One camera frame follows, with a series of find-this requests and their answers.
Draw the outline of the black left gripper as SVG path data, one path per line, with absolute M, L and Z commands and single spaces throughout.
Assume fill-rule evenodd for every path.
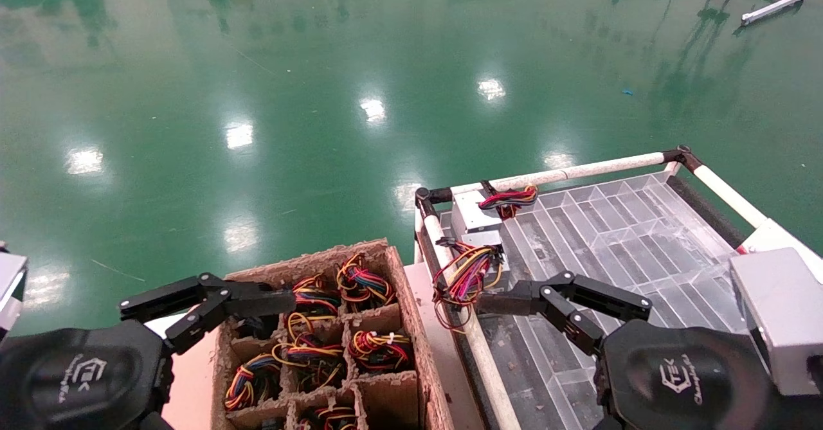
M 166 340 L 141 324 L 192 307 L 167 328 Z M 124 322 L 114 327 L 60 328 L 7 339 L 1 427 L 168 429 L 161 413 L 174 379 L 172 353 L 186 353 L 230 317 L 294 309 L 290 289 L 204 273 L 129 296 L 120 302 Z

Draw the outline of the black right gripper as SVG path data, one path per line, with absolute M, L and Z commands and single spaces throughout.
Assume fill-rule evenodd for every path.
M 630 322 L 606 336 L 578 306 Z M 582 353 L 599 356 L 597 401 L 626 429 L 764 427 L 778 392 L 752 340 L 705 327 L 656 327 L 644 322 L 651 310 L 641 295 L 568 271 L 479 298 L 480 312 L 539 315 Z

